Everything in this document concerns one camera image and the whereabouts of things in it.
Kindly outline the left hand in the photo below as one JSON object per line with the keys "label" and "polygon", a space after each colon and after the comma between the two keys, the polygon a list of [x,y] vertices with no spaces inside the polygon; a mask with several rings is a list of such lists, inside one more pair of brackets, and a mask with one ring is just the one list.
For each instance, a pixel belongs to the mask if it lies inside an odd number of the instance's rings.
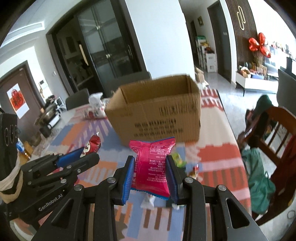
{"label": "left hand", "polygon": [[[3,192],[13,188],[14,182],[17,180],[16,191],[13,194],[4,194]],[[22,190],[23,186],[23,171],[21,170],[20,158],[16,159],[16,165],[12,169],[11,173],[1,180],[0,182],[0,191],[1,191],[1,199],[4,203],[9,204],[15,201]]]}

